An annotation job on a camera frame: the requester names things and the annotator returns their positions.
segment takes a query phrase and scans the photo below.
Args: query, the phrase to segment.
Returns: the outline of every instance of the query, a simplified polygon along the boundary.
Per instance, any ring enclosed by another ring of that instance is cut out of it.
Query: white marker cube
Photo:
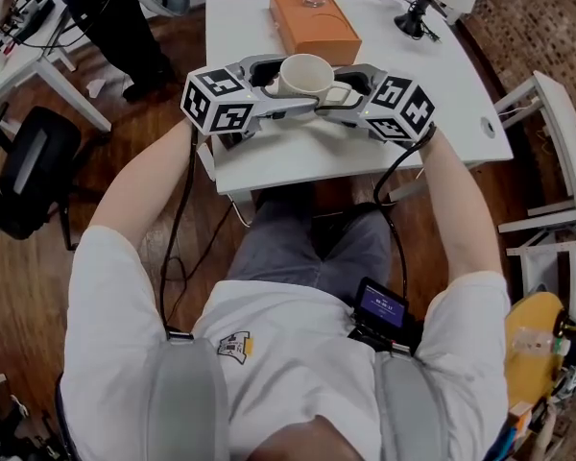
[[[188,74],[181,110],[201,133],[244,133],[258,102],[225,68],[203,67]]]
[[[360,115],[360,124],[380,140],[416,142],[428,131],[435,106],[412,78],[390,72]]]

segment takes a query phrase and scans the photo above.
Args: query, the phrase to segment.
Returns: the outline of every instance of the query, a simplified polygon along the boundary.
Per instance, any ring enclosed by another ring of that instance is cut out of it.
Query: ceramic cup
[[[352,87],[334,79],[333,67],[326,60],[315,55],[293,55],[284,60],[279,68],[278,92],[280,95],[297,93],[318,96],[319,106],[340,106],[348,98]],[[341,99],[326,98],[333,89],[343,92]]]

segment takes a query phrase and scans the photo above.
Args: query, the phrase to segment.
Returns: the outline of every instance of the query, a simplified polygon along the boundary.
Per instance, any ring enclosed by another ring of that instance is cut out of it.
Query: wooden floor
[[[178,19],[159,18],[153,28],[162,49],[182,78],[188,71],[204,65],[203,10]],[[92,102],[113,124],[113,139],[108,146],[94,154],[79,177],[81,185],[104,190],[131,158],[182,119],[179,108],[181,87],[175,85],[162,97],[156,96],[131,106],[121,98],[124,75],[108,65],[96,48],[87,47],[75,54],[73,59],[78,70],[73,74],[64,73],[78,90],[84,91],[92,79],[104,78],[108,81],[98,99]],[[19,120],[32,106],[41,105],[72,120],[81,128],[84,136],[89,137],[94,132],[77,112],[38,79],[32,79],[20,87],[9,99],[12,103],[11,113]],[[3,160],[4,156],[0,153],[0,166]],[[401,172],[392,179],[392,185],[406,182],[415,174]],[[526,178],[520,162],[513,160],[485,165],[478,168],[474,176],[485,194],[496,224],[524,216],[524,200],[527,199],[529,186],[525,185]],[[349,184],[346,184],[346,180],[320,183],[320,210],[343,206],[349,192],[355,202],[370,200],[375,181],[376,177],[361,176]],[[139,251],[156,291],[181,188],[182,184]],[[204,169],[198,166],[193,193],[181,221],[175,248],[175,254],[180,255],[187,269],[191,269],[198,259],[227,207],[228,200],[217,195]],[[93,210],[94,206],[73,204],[71,220],[76,240],[89,222]],[[426,193],[401,202],[394,210],[394,219],[407,254],[411,306],[417,316],[423,317],[429,302],[444,289],[447,279],[442,245]],[[226,275],[244,233],[245,228],[231,213],[208,258],[190,281],[172,325],[182,329],[192,327],[214,284]],[[14,241],[0,232],[0,373],[7,375],[11,392],[30,407],[37,425],[42,409],[49,410],[53,415],[54,382],[63,360],[72,258],[73,255],[63,247],[57,219],[26,241]],[[177,270],[171,268],[170,276],[177,278]],[[399,291],[397,255],[393,263],[392,286]],[[181,289],[182,282],[169,283],[169,309]]]

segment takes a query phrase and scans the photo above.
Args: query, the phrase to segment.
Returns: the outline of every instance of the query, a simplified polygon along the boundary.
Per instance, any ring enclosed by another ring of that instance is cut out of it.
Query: cardboard box
[[[316,55],[333,66],[354,63],[362,41],[335,0],[316,8],[303,0],[271,0],[269,10],[287,54]]]

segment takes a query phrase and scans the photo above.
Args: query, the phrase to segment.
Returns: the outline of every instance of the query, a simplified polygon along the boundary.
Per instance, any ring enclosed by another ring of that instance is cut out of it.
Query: brick wall
[[[576,108],[576,0],[478,0],[464,22],[506,90],[539,70]]]

